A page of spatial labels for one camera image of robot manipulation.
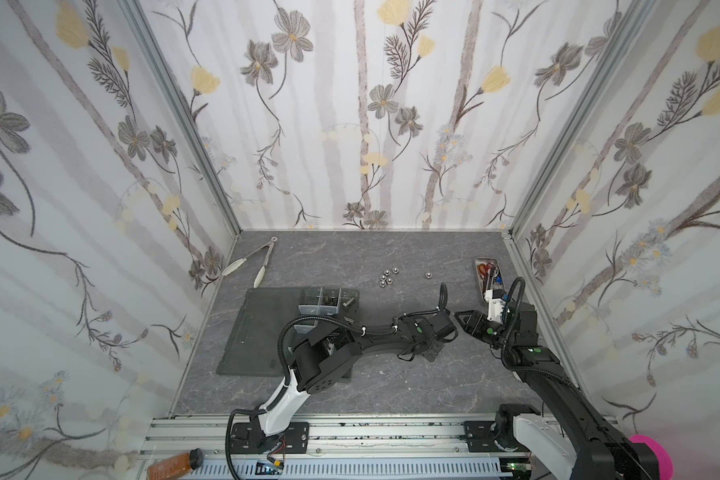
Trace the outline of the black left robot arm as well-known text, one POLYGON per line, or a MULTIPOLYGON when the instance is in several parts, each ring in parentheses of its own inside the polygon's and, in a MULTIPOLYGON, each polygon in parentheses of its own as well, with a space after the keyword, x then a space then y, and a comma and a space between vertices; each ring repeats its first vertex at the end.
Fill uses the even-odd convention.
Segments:
POLYGON ((279 438, 312 396, 331 388, 365 356, 393 354, 410 362, 434 361, 458 337, 445 307, 402 314, 385 327, 368 327, 334 315, 304 315, 279 332, 276 352, 283 379, 250 419, 265 440, 279 438))

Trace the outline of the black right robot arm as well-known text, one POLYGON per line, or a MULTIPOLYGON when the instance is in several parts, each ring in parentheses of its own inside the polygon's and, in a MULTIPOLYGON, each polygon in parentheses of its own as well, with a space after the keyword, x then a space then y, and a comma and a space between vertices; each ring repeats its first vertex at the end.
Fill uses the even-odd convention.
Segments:
POLYGON ((541 431, 540 411, 503 404, 492 426, 493 444, 505 451, 528 449, 559 479, 658 479, 654 451, 612 426, 570 379, 559 358, 539 342, 537 313, 525 302, 498 320, 478 311, 455 314, 464 333, 499 352, 502 365, 528 385, 558 421, 564 436, 541 431))

